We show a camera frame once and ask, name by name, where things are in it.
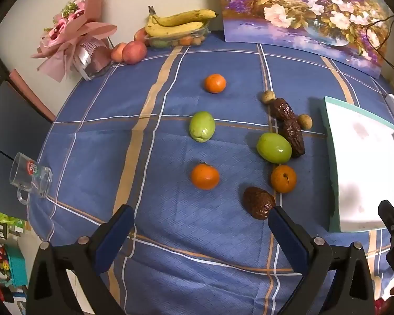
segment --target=glass mug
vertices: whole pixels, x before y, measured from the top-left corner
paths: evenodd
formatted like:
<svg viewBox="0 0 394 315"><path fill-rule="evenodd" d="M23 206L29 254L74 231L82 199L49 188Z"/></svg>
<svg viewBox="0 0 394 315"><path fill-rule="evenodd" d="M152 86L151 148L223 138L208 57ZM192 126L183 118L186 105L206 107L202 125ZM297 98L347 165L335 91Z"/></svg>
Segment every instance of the glass mug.
<svg viewBox="0 0 394 315"><path fill-rule="evenodd" d="M39 165L22 153L17 153L9 180L12 185L18 188L18 200L27 205L28 201L23 199L20 192L38 193L41 198L45 198L53 180L53 173L50 168Z"/></svg>

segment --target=small round fruit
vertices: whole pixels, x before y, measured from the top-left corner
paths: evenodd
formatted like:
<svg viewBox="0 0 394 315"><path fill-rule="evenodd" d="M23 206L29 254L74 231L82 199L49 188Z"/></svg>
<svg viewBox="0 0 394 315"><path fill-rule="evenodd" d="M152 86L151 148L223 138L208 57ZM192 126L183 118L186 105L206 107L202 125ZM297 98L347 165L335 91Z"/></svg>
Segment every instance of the small round fruit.
<svg viewBox="0 0 394 315"><path fill-rule="evenodd" d="M111 59L114 62L122 62L123 61L123 49L126 47L126 43L119 43L111 50Z"/></svg>
<svg viewBox="0 0 394 315"><path fill-rule="evenodd" d="M163 41L163 40L153 40L152 41L152 46L153 47L157 47L159 49L162 49L164 47L168 47L169 43L167 41Z"/></svg>
<svg viewBox="0 0 394 315"><path fill-rule="evenodd" d="M205 163L200 163L191 171L191 182L199 189L213 189L220 180L219 172L216 168Z"/></svg>
<svg viewBox="0 0 394 315"><path fill-rule="evenodd" d="M297 121L303 130L312 128L312 118L309 115L299 115Z"/></svg>
<svg viewBox="0 0 394 315"><path fill-rule="evenodd" d="M226 79L220 74L209 75L204 81L206 91L210 93L222 92L226 87Z"/></svg>
<svg viewBox="0 0 394 315"><path fill-rule="evenodd" d="M286 163L292 155L290 143L276 133L264 133L257 143L258 153L271 163Z"/></svg>
<svg viewBox="0 0 394 315"><path fill-rule="evenodd" d="M197 112L190 122L190 136L193 140L203 143L209 140L215 133L215 120L206 111Z"/></svg>
<svg viewBox="0 0 394 315"><path fill-rule="evenodd" d="M273 101L273 100L275 100L275 99L276 99L276 95L274 94L273 91L265 91L265 92L263 92L263 94L261 95L261 101L262 101L264 104L268 104L268 103L270 103L271 101Z"/></svg>
<svg viewBox="0 0 394 315"><path fill-rule="evenodd" d="M134 35L133 40L137 40L139 42L142 42L143 44L145 44L146 46L149 46L149 41L147 39L147 33L145 28L140 28Z"/></svg>
<svg viewBox="0 0 394 315"><path fill-rule="evenodd" d="M146 45L137 40L133 40L124 46L123 60L127 65L135 65L144 59L146 53Z"/></svg>
<svg viewBox="0 0 394 315"><path fill-rule="evenodd" d="M179 40L180 45L182 46L189 46L193 41L193 37L191 35L186 35L185 37Z"/></svg>
<svg viewBox="0 0 394 315"><path fill-rule="evenodd" d="M270 176L271 186L279 193L289 193L297 182L295 171L286 165L277 166Z"/></svg>
<svg viewBox="0 0 394 315"><path fill-rule="evenodd" d="M201 45L201 39L200 38L194 38L192 44L194 46L199 46Z"/></svg>

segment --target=bunch of bananas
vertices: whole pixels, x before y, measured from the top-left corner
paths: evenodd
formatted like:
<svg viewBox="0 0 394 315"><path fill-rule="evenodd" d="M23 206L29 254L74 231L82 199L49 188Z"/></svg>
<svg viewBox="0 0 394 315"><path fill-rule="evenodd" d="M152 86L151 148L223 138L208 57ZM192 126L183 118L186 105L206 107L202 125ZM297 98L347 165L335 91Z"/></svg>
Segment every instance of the bunch of bananas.
<svg viewBox="0 0 394 315"><path fill-rule="evenodd" d="M204 23L216 16L217 13L210 9L197 9L160 18L153 7L149 6L149 19L144 29L151 37L190 33L202 28Z"/></svg>

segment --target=white wall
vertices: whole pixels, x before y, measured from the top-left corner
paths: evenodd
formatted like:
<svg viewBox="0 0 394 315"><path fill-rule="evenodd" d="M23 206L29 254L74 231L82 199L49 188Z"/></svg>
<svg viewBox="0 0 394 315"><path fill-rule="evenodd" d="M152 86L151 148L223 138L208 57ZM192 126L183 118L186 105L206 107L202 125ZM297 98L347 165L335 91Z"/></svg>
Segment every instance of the white wall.
<svg viewBox="0 0 394 315"><path fill-rule="evenodd" d="M36 71L43 61L31 59L36 53L39 38L45 27L72 0L18 0L0 24L0 57L9 70L17 69L38 98L57 114L80 79L76 72L61 83ZM114 44L133 40L134 33L144 27L147 5L155 7L160 16L191 9L210 8L221 12L220 0L104 0L102 21L118 26L111 37ZM222 22L212 21L212 29L221 29Z"/></svg>

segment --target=colorful picture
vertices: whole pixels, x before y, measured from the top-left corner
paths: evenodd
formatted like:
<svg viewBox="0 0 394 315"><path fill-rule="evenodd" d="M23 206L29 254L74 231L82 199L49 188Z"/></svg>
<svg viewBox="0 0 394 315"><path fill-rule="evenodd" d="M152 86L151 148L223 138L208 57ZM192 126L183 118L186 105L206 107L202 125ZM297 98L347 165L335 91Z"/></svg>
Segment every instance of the colorful picture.
<svg viewBox="0 0 394 315"><path fill-rule="evenodd" d="M378 77L393 19L383 0L222 0L225 40L291 47Z"/></svg>

